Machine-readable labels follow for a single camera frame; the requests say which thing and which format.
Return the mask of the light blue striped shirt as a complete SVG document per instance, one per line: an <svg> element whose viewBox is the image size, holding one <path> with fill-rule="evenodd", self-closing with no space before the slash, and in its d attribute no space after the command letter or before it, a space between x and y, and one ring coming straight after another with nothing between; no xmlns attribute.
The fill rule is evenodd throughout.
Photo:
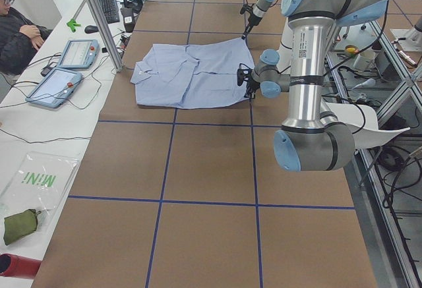
<svg viewBox="0 0 422 288"><path fill-rule="evenodd" d="M178 109L231 106L245 100L246 86L237 85L240 63L254 66L241 38L208 45L155 43L131 77L136 102Z"/></svg>

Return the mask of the black keyboard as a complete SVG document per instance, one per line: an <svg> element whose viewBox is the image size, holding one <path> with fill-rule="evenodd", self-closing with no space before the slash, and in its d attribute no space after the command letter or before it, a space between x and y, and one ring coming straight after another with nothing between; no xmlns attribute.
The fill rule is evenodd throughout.
<svg viewBox="0 0 422 288"><path fill-rule="evenodd" d="M116 0L98 0L108 24L119 22L119 6Z"/></svg>

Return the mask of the black computer mouse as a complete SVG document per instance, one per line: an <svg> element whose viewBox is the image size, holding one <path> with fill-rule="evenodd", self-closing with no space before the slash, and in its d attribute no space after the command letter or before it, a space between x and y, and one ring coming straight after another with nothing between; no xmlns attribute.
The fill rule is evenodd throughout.
<svg viewBox="0 0 422 288"><path fill-rule="evenodd" d="M99 32L99 30L98 30L98 27L97 27L97 26L94 26L94 25L88 25L88 26L86 26L86 27L84 28L84 32L85 32L86 34L93 34L93 33Z"/></svg>

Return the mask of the far blue teach pendant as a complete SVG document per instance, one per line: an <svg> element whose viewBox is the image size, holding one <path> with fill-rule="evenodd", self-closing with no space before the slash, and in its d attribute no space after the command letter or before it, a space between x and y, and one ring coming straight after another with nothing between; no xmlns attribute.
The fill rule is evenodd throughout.
<svg viewBox="0 0 422 288"><path fill-rule="evenodd" d="M57 66L64 69L88 69L96 60L99 50L97 40L69 40Z"/></svg>

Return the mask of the blue teach pendant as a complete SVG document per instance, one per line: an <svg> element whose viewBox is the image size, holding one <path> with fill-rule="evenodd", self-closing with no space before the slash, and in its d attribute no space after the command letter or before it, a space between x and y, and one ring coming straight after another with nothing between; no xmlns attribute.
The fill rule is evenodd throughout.
<svg viewBox="0 0 422 288"><path fill-rule="evenodd" d="M88 69L96 60L99 50L97 40L69 40L57 66L64 69Z"/></svg>
<svg viewBox="0 0 422 288"><path fill-rule="evenodd" d="M55 109L70 98L81 82L80 72L54 68L26 96L25 100L34 105Z"/></svg>

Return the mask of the green plastic clip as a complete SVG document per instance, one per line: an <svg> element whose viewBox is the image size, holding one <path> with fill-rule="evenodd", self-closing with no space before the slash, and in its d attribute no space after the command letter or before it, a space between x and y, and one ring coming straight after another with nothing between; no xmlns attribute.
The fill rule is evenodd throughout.
<svg viewBox="0 0 422 288"><path fill-rule="evenodd" d="M72 18L67 22L67 26L69 27L71 32L76 32L76 29L78 27L81 27L81 24L79 24L75 19Z"/></svg>

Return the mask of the near blue teach pendant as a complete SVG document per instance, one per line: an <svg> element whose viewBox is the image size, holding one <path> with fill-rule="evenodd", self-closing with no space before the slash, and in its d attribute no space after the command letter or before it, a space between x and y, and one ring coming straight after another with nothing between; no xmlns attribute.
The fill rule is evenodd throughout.
<svg viewBox="0 0 422 288"><path fill-rule="evenodd" d="M55 109L70 98L81 82L80 72L54 68L26 96L25 100L34 105Z"/></svg>

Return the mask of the white MINI plastic bag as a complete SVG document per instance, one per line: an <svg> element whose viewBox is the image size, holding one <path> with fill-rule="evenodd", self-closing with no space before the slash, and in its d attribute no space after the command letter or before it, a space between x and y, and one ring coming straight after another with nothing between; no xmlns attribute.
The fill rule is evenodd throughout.
<svg viewBox="0 0 422 288"><path fill-rule="evenodd" d="M1 191L1 218L33 209L42 225L49 224L79 164L77 158L28 152Z"/></svg>

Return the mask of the seated person black jacket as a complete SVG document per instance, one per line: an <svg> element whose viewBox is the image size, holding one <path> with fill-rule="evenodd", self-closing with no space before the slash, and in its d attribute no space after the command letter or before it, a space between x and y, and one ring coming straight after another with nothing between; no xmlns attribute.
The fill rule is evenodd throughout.
<svg viewBox="0 0 422 288"><path fill-rule="evenodd" d="M52 31L27 19L13 2L1 0L1 72L20 75Z"/></svg>

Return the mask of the green fabric pouch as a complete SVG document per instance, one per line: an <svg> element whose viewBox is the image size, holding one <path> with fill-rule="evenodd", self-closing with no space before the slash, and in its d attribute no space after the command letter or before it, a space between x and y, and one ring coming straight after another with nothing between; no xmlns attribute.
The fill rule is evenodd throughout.
<svg viewBox="0 0 422 288"><path fill-rule="evenodd" d="M34 233L38 228L38 216L41 211L27 209L21 213L4 218L3 240L9 246L23 237Z"/></svg>

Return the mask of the red cylinder bottle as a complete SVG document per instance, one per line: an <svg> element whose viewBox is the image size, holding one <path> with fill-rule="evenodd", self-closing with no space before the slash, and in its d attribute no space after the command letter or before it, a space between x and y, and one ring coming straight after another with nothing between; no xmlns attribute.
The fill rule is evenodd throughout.
<svg viewBox="0 0 422 288"><path fill-rule="evenodd" d="M41 265L41 260L14 254L1 255L1 276L19 279L34 279Z"/></svg>

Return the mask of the aluminium frame post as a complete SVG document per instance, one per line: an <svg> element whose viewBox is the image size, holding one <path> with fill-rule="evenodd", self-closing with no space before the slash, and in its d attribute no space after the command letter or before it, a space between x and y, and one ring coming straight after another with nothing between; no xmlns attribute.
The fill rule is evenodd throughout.
<svg viewBox="0 0 422 288"><path fill-rule="evenodd" d="M118 53L117 47L115 46L114 39L112 37L111 31L109 29L108 23L104 13L100 7L98 0L86 0L88 7L90 9L91 15L98 27L100 36L105 44L105 47L108 51L111 61L115 67L116 72L122 71L123 62Z"/></svg>

